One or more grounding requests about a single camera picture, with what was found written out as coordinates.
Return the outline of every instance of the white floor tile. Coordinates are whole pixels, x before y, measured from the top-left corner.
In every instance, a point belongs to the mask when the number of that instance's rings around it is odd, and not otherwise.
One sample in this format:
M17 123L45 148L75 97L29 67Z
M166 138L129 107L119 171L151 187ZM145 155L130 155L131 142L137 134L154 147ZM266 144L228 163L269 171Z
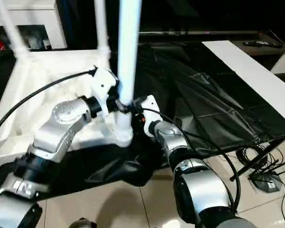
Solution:
M42 208L42 215L39 219L39 222L38 222L36 228L44 228L47 201L46 200L39 201L38 204Z
M141 190L150 228L194 227L177 213L172 180L150 180Z
M97 228L148 228L140 189L116 182L47 201L46 228L87 218Z
M235 156L235 152L228 153L231 156ZM237 170L243 167L243 165L235 158L230 158L231 161L234 163L234 166ZM225 161L225 159L220 155L219 157L211 157L208 159L211 167L217 172L217 174L222 178L222 180L225 182L226 186L231 191L233 197L235 197L236 194L236 183L231 182L229 178L233 175L233 172L231 168L229 167L228 163ZM275 200L279 197L283 196L283 191L278 191L274 193L266 193L259 189L257 189L251 181L247 179L247 175L250 173L248 171L247 173L240 176L241 180L241 200L240 204L238 206L238 212L242 212L244 210L256 207L258 205L264 204L266 202ZM281 176L282 181L285 184L285 174L282 174Z
M239 216L251 221L257 228L285 228L281 205L282 199L280 198L242 212Z

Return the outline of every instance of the black table frame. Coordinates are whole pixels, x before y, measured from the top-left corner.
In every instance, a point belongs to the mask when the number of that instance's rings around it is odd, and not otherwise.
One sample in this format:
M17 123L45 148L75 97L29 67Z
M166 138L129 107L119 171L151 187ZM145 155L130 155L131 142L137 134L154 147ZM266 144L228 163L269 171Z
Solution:
M264 157L266 157L272 150L274 150L278 145L280 145L284 141L285 141L285 137L284 138L280 138L280 139L276 139L276 140L273 140L273 141L269 142L269 146L264 149L263 153L262 154L258 154L254 159L249 161L248 164L246 164L242 169L237 171L237 174L240 176L243 173L245 173L246 171L248 171L250 168L252 168L254 165L259 163ZM230 180L234 181L235 180L235 175L230 177Z

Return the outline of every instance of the robotic arm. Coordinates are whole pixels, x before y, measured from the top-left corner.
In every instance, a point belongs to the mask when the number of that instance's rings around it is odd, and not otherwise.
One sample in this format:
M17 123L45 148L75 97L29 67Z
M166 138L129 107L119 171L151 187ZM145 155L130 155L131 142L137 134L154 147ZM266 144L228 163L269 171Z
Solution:
M117 97L95 96L56 105L50 119L36 132L18 167L0 188L0 228L35 227L42 213L38 195L50 191L60 162L75 134L104 110L129 112L133 107L159 111L153 96L124 107ZM143 111L144 131L159 142L174 173L174 192L179 216L187 223L206 228L255 228L229 208L227 189L219 176L194 156L184 135L160 115Z
M177 211L185 222L205 228L255 228L235 216L223 181L194 156L196 153L175 125L158 120L150 124L149 132L162 145L173 171Z

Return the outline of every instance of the cable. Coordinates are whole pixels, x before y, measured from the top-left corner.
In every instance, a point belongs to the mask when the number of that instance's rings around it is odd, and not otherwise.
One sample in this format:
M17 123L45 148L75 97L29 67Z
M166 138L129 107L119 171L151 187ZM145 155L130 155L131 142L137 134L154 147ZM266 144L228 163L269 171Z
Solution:
M229 164L229 166L231 167L231 169L232 169L232 171L233 171L233 174L234 174L234 176L235 176L236 186L237 186L236 198L235 198L235 200L234 200L234 210L236 211L237 208L238 208L239 200L240 200L240 198L241 198L241 184L240 184L238 172L237 172L236 168L234 167L232 161L231 161L230 158L226 155L226 153L223 152L223 151L219 148L219 146L217 146L213 141L208 140L208 139L205 139L204 137L201 137L201 136L196 135L196 134L192 134L192 133L187 132L187 131L185 131L185 133L188 134L188 135L191 135L191 136L193 136L193 137L195 137L195 138L199 138L199 139L201 139L201 140L204 140L204 141L209 142L210 144L212 144L212 145L218 150L218 152L223 155L223 157L224 157L224 158L226 159L226 161L228 162L228 164Z
M284 162L284 156L283 156L283 154L282 154L282 152L280 151L279 148L276 147L276 149L280 152L280 154L281 154L281 156L282 156L281 162L280 162L279 164L277 164L277 165L280 165L280 164L282 164L282 163Z
M41 93L42 91L60 83L60 82L63 82L63 81L66 81L66 80L69 80L71 78L74 78L74 77L78 77L78 76L81 76L81 75L85 75L85 74L89 74L90 71L85 71L85 72L81 72L81 73L77 73L77 74L73 74L73 75L70 75L70 76L66 76L66 77L63 77L61 79L58 79L54 82L51 82L50 84L47 84L45 85L44 87L36 90L35 92L31 93L30 95L26 96L25 98L23 98L21 101L19 101L17 104L15 104L0 120L0 127L2 126L2 124L7 120L7 118L17 109L19 108L22 104L24 104L26 101L28 101L29 99L31 99L33 96Z
M251 161L247 156L247 149L248 148L236 150L237 158L240 161L240 163L242 163L243 165L247 165ZM261 147L258 147L258 146L252 146L252 147L250 147L250 149L254 150L257 154L262 154L264 151ZM262 160L260 162L258 162L256 165L254 165L251 168L254 170L260 169L261 167L266 166L267 162L268 162L268 156L262 158Z
M275 36L275 38L277 38L285 46L285 43L283 40L281 40L271 29L269 31Z
M186 138L186 140L190 144L191 148L194 148L194 147L191 145L191 142L190 142L190 139L188 138L188 135L193 136L195 138L199 138L201 140L204 140L204 141L210 143L211 145L213 145L219 151L220 154L223 155L223 157L226 159L226 161L230 165L230 167L231 167L231 169L232 169L232 171L233 171L233 173L235 175L235 179L236 179L237 193L236 193L236 198L234 200L234 205L232 205L233 209L236 211L237 208L238 208L238 204L239 204L239 200L240 200L240 196L241 196L241 184L240 184L238 172L237 172L236 168L234 167L233 163L231 162L230 158L226 155L226 153L224 153L213 141L208 140L208 139L206 139L204 137L201 137L199 135L195 135L195 134L192 134L190 132L184 131L171 118L167 117L165 114L162 114L162 113L160 113L158 111L155 111L155 110L149 109L149 108L142 108L142 110L154 112L154 113L160 115L163 119L166 119L167 121L169 121L171 124L175 125L180 130L180 132L184 135L184 137Z
M284 193L284 196L283 196L283 199L282 199L282 206L281 206L281 210L282 210L282 215L283 215L283 218L285 220L285 215L284 215L284 211L283 211L283 203L284 203L284 199L285 199L285 193Z

